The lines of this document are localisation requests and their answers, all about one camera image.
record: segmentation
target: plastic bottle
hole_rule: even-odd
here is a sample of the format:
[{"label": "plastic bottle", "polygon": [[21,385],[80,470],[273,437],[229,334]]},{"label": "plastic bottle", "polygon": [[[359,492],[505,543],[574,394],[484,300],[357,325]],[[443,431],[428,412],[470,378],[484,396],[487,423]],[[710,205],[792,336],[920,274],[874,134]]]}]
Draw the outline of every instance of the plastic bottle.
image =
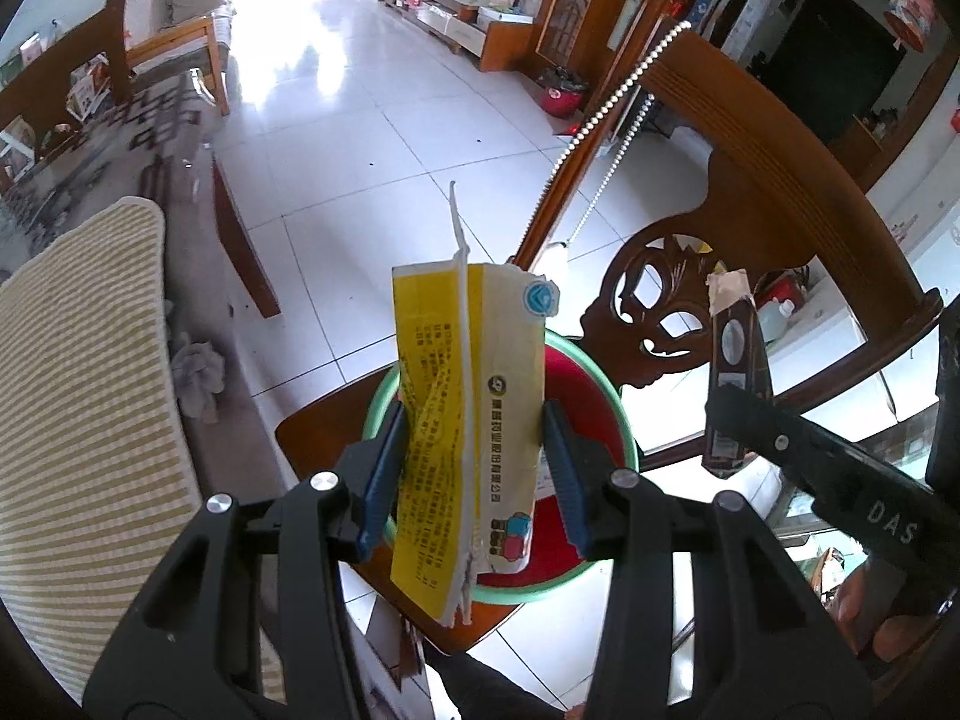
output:
[{"label": "plastic bottle", "polygon": [[757,319],[760,320],[760,332],[763,333],[764,343],[773,343],[786,332],[790,315],[794,311],[793,300],[771,300],[760,306]]}]

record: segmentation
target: person's leg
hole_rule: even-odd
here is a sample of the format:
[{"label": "person's leg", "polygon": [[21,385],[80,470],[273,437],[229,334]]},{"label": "person's leg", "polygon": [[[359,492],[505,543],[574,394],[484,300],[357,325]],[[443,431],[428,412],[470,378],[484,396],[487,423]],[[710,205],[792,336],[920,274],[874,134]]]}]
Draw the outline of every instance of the person's leg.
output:
[{"label": "person's leg", "polygon": [[443,655],[425,641],[424,657],[440,674],[462,720],[563,720],[563,709],[551,707],[467,653]]}]

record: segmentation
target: silver bolt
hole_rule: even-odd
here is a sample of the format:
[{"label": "silver bolt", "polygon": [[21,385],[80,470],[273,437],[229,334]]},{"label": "silver bolt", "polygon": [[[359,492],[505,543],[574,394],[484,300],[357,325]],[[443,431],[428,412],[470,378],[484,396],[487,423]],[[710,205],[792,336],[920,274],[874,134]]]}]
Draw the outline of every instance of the silver bolt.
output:
[{"label": "silver bolt", "polygon": [[310,477],[310,486],[314,490],[318,490],[320,493],[324,493],[327,490],[333,490],[336,485],[339,485],[340,477],[337,476],[333,471],[320,471],[320,473],[315,473]]},{"label": "silver bolt", "polygon": [[633,469],[616,469],[611,471],[610,481],[616,488],[630,490],[640,484],[640,474]]},{"label": "silver bolt", "polygon": [[210,514],[223,514],[232,506],[233,499],[227,493],[217,493],[206,500],[206,510]]},{"label": "silver bolt", "polygon": [[717,503],[728,512],[739,512],[743,509],[746,501],[740,493],[734,493],[732,490],[723,490],[723,493],[717,493]]}]

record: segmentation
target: trash bin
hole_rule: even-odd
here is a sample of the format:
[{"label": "trash bin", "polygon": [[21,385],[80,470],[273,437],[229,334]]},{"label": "trash bin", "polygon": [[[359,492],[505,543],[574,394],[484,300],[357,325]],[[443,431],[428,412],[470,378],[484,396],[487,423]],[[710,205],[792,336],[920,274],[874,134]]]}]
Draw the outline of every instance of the trash bin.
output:
[{"label": "trash bin", "polygon": [[[573,429],[603,442],[618,466],[639,469],[630,422],[616,390],[596,363],[579,346],[549,330],[545,362],[544,395],[563,404]],[[400,369],[394,365],[371,400],[364,439],[376,435],[399,388]],[[387,541],[392,543],[397,532],[392,518],[386,530]],[[566,540],[557,498],[551,496],[536,503],[530,562],[525,569],[517,574],[481,574],[470,597],[484,604],[525,604],[545,598],[595,567],[581,560]]]},{"label": "trash bin", "polygon": [[557,119],[573,116],[589,90],[587,81],[562,67],[550,68],[538,81],[544,87],[539,106]]}]

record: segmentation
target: beige striped cloth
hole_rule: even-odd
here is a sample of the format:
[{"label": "beige striped cloth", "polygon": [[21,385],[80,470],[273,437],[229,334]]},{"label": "beige striped cloth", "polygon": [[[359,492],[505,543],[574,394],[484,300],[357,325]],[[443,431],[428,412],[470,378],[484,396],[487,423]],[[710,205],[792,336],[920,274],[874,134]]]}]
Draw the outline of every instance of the beige striped cloth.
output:
[{"label": "beige striped cloth", "polygon": [[[170,378],[163,235],[157,205],[125,197],[0,286],[0,597],[78,702],[200,504]],[[278,697],[277,657],[263,661]]]}]

